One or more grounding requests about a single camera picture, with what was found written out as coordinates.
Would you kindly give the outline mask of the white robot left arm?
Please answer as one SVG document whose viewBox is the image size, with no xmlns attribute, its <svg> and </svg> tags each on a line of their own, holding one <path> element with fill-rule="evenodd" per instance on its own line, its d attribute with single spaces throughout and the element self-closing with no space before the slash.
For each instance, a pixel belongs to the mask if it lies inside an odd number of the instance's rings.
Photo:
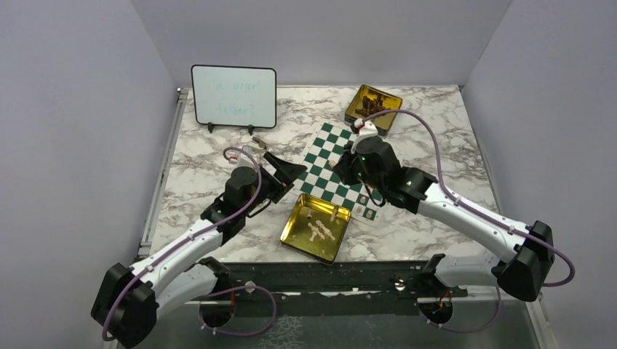
<svg viewBox="0 0 617 349">
<path fill-rule="evenodd" d="M 232 285 L 229 269 L 211 252 L 259 214 L 260 205 L 283 198 L 307 168 L 267 152 L 263 157 L 274 168 L 269 173 L 235 147 L 226 148 L 223 156 L 235 166 L 223 192 L 180 238 L 129 267 L 117 263 L 107 270 L 91 310 L 106 342 L 133 348 L 169 311 L 196 297 L 233 297 L 242 288 Z"/>
</svg>

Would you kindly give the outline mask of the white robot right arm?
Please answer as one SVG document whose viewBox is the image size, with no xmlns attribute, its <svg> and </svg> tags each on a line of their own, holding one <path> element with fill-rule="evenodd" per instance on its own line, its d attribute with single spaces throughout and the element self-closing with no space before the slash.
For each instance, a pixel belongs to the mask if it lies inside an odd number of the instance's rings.
<svg viewBox="0 0 617 349">
<path fill-rule="evenodd" d="M 475 203 L 464 209 L 461 197 L 442 189 L 438 179 L 415 167 L 402 166 L 392 147 L 378 136 L 348 143 L 330 166 L 344 185 L 367 185 L 387 204 L 446 224 L 481 244 L 486 255 L 436 255 L 420 276 L 421 289 L 437 296 L 449 287 L 498 286 L 532 302 L 554 264 L 553 234 L 540 220 L 532 225 L 507 219 Z"/>
</svg>

